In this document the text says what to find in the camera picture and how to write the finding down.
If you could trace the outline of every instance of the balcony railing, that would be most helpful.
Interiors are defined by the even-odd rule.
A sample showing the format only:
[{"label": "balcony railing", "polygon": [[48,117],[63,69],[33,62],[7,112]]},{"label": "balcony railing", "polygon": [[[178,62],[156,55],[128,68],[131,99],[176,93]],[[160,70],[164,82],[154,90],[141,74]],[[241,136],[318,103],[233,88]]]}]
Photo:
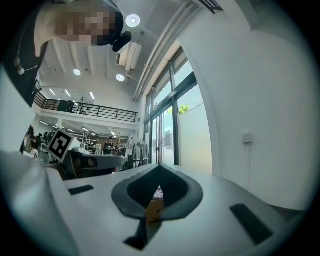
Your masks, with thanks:
[{"label": "balcony railing", "polygon": [[108,118],[127,122],[136,122],[137,112],[99,106],[93,104],[86,104],[73,101],[56,100],[56,99],[46,99],[41,93],[34,98],[34,103],[36,103],[40,108],[44,110],[54,110],[67,113],[81,114],[92,117]]}]

